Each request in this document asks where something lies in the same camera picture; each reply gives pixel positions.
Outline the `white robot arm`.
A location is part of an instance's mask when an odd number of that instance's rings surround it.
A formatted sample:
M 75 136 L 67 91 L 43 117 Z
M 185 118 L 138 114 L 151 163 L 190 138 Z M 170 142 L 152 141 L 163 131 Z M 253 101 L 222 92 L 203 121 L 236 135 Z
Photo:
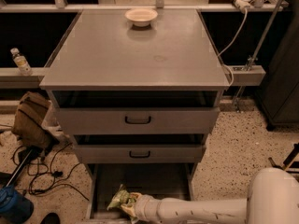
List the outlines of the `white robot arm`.
M 265 168 L 249 183 L 245 199 L 182 201 L 136 194 L 121 209 L 155 224 L 196 221 L 207 224 L 299 224 L 299 182 L 278 168 Z

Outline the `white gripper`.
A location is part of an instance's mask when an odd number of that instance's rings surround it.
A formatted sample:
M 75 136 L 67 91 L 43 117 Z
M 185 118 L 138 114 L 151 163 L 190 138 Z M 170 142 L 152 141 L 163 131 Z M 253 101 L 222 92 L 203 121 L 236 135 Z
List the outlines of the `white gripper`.
M 137 217 L 139 220 L 153 223 L 160 223 L 158 211 L 161 200 L 155 199 L 149 195 L 142 195 L 138 192 L 130 193 L 130 198 L 136 200 L 135 203 L 123 203 L 121 209 L 130 217 Z

